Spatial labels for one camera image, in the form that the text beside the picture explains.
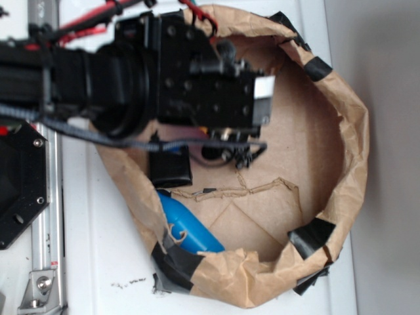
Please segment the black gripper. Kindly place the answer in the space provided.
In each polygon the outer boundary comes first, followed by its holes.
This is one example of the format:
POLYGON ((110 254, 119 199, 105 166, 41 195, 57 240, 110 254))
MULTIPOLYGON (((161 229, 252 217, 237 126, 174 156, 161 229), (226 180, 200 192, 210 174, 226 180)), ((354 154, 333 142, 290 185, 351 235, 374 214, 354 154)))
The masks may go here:
POLYGON ((229 39, 212 43, 202 30, 172 16, 157 21, 159 121, 216 129, 270 122, 274 77, 238 58, 229 39))

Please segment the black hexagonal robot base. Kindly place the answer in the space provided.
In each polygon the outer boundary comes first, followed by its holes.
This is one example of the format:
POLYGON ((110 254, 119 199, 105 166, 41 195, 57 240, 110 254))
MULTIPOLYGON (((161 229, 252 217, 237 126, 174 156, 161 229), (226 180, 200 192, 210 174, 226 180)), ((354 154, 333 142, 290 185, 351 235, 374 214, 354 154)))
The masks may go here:
POLYGON ((48 141, 29 123, 1 136, 1 249, 8 249, 49 204, 48 141))

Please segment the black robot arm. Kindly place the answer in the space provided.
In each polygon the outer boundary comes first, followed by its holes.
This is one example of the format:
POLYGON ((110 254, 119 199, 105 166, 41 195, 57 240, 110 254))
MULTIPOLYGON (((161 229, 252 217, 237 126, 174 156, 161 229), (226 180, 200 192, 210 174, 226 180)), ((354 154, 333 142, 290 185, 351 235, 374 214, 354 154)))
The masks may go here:
POLYGON ((175 16, 121 20, 94 53, 42 45, 1 47, 1 101, 65 121, 89 119, 111 138, 151 120, 258 136, 270 121, 274 78, 175 16))

